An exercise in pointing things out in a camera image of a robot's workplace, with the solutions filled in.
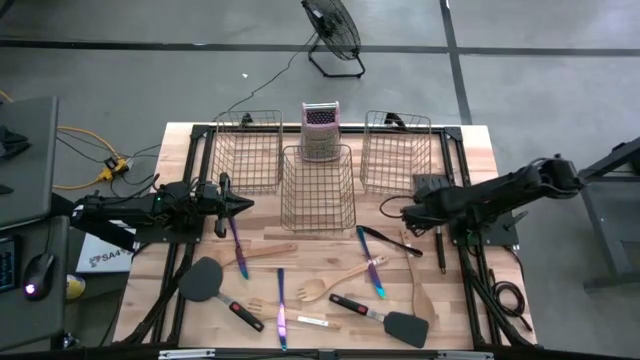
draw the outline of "gray floor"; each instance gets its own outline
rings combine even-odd
[[[437,0],[344,2],[364,44],[446,44]],[[449,4],[460,46],[640,47],[640,6],[632,0]],[[311,33],[297,0],[21,0],[0,22],[0,36],[56,40],[295,45]],[[166,122],[211,120],[291,55],[0,49],[0,89],[16,99],[57,95],[62,124],[91,129],[132,153],[160,142]],[[365,53],[368,72],[359,81],[323,79],[304,57],[243,108],[277,108],[295,122],[300,102],[339,100],[344,121],[361,121],[369,109],[396,109],[460,124],[448,55]],[[353,66],[329,54],[319,59],[334,69]],[[473,123],[489,126],[501,173],[558,152],[583,168],[640,134],[640,57],[462,56],[461,65]],[[154,164],[141,159],[132,177],[144,177]],[[60,146],[56,183],[86,182],[99,168],[93,165]],[[518,231],[540,343],[638,356],[640,287],[582,290],[584,280],[606,271],[582,200],[541,200],[526,209]],[[118,298],[110,297],[74,310],[79,320],[72,325],[83,342],[102,338],[107,309]]]

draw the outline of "wooden tabletop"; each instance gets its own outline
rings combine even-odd
[[[156,173],[160,174],[158,183],[181,181],[189,146],[191,123],[168,123],[162,149],[160,150]],[[498,175],[489,131],[486,126],[461,126],[464,147],[471,175],[471,182],[478,183]],[[284,145],[295,145],[299,135],[285,134]],[[385,197],[365,194],[358,179],[360,158],[362,155],[362,135],[343,135],[342,143],[352,149],[353,174],[355,185],[357,224],[372,227],[388,237],[402,241],[400,231],[403,223],[399,219],[384,217],[378,206]],[[198,157],[203,145],[198,148]],[[432,173],[444,174],[440,143],[432,141]],[[454,168],[456,182],[461,184],[455,151]],[[199,160],[196,160],[194,176],[198,174]],[[287,322],[287,341],[289,348],[333,348],[333,349],[412,349],[389,335],[377,321],[362,317],[330,303],[330,292],[354,299],[372,309],[386,313],[399,311],[412,313],[412,280],[406,254],[386,243],[369,238],[367,243],[372,256],[386,255],[389,261],[378,267],[378,274],[387,293],[381,299],[369,276],[361,273],[337,284],[327,294],[313,302],[302,302],[296,298],[297,289],[309,279],[340,274],[364,261],[362,247],[356,237],[355,229],[344,231],[323,231],[312,233],[293,233],[280,226],[280,193],[266,195],[247,195],[255,200],[255,206],[237,216],[241,244],[245,251],[279,244],[297,245],[297,250],[273,256],[248,258],[250,279],[245,280],[237,264],[231,263],[224,268],[224,282],[221,291],[243,305],[251,298],[261,298],[269,303],[278,301],[278,280],[276,269],[285,269],[285,298],[288,309],[301,310],[303,313],[321,314],[326,319],[342,323],[339,330]],[[397,211],[403,200],[390,204],[387,211]],[[195,259],[209,256],[221,260],[233,253],[233,238],[219,239],[213,233],[215,217],[207,219],[202,243],[196,247]],[[464,289],[460,272],[457,250],[451,244],[446,227],[443,228],[447,273],[442,274],[438,267],[433,231],[411,239],[412,246],[421,249],[424,256],[417,258],[417,265],[423,287],[433,301],[438,319],[431,324],[425,349],[471,349],[473,347],[467,316]],[[131,269],[118,317],[114,340],[129,335],[143,319],[158,297],[162,273],[168,246],[154,244],[138,255]],[[512,254],[502,248],[486,248],[487,263],[495,272],[497,281],[510,281],[525,294],[522,274]],[[482,325],[482,333],[489,339],[487,316],[481,300],[476,296]],[[510,295],[504,295],[504,302],[515,302]],[[173,301],[167,308],[165,334],[171,328]],[[527,305],[524,317],[531,323]],[[528,340],[535,342],[535,334],[528,332],[517,319],[510,319],[516,329]],[[242,322],[218,299],[202,303],[187,302],[180,346],[182,347],[250,347],[280,348],[275,319],[263,321],[262,333],[252,330]]]

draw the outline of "wooden spatula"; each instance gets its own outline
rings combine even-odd
[[[279,253],[288,252],[288,251],[295,251],[297,249],[298,249],[298,244],[280,244],[280,245],[273,245],[273,246],[265,246],[263,248],[258,248],[258,249],[243,250],[242,253],[246,259],[250,257],[266,256],[266,255],[279,254]],[[224,267],[236,261],[236,253],[234,250],[220,251],[216,256],[216,258],[220,263],[220,266]]]
[[[411,244],[409,233],[407,233],[406,230],[401,230],[400,232],[402,233],[402,241],[405,245],[409,246]],[[433,308],[431,298],[427,296],[427,293],[422,287],[420,272],[416,265],[416,258],[407,253],[407,262],[409,262],[409,270],[411,271],[411,278],[413,279],[413,314],[435,325],[437,319],[436,310]]]
[[[275,319],[278,316],[278,307],[276,305],[258,298],[249,300],[247,310],[261,320]],[[326,320],[326,316],[324,314],[303,313],[300,310],[286,309],[284,317],[287,320],[324,326],[330,329],[342,328],[342,323]]]
[[[389,261],[389,257],[378,256],[377,258],[373,259],[373,265],[378,266],[380,264],[386,263],[387,261]],[[354,275],[360,274],[361,272],[366,271],[368,268],[369,263],[366,262],[336,276],[307,280],[304,284],[302,284],[302,287],[298,289],[298,292],[296,293],[298,299],[302,301],[313,301],[326,293],[335,284]]]

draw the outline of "metal wire basket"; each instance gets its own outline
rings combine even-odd
[[[282,113],[231,111],[218,116],[211,177],[231,177],[236,193],[275,193],[282,179]]]
[[[369,111],[365,118],[360,181],[365,191],[411,194],[413,175],[431,174],[431,120]]]
[[[351,148],[336,145],[337,159],[304,158],[301,146],[284,148],[282,209],[285,230],[342,230],[356,224]]]

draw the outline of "black handle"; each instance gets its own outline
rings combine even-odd
[[[444,260],[444,245],[442,243],[442,232],[436,231],[436,251],[438,252],[438,266],[444,274],[447,271],[447,263]]]
[[[256,331],[262,332],[264,329],[264,324],[237,302],[232,302],[231,305],[229,305],[229,310],[233,311],[240,319],[256,329]]]
[[[401,248],[402,250],[413,254],[413,256],[422,257],[422,251],[420,251],[418,249],[415,249],[415,248],[412,248],[412,247],[409,247],[409,246],[406,246],[406,245],[401,244],[401,243],[399,243],[397,241],[393,241],[393,240],[389,239],[388,237],[386,237],[383,233],[379,232],[378,230],[375,230],[375,229],[372,229],[370,227],[363,226],[363,225],[356,225],[356,227],[361,228],[362,231],[364,231],[365,233],[367,233],[367,234],[369,234],[369,235],[371,235],[371,236],[373,236],[373,237],[375,237],[375,238],[377,238],[379,240],[391,243],[391,244]]]
[[[367,312],[369,311],[368,307],[340,295],[331,294],[331,296],[329,296],[329,300],[363,316],[367,316]]]

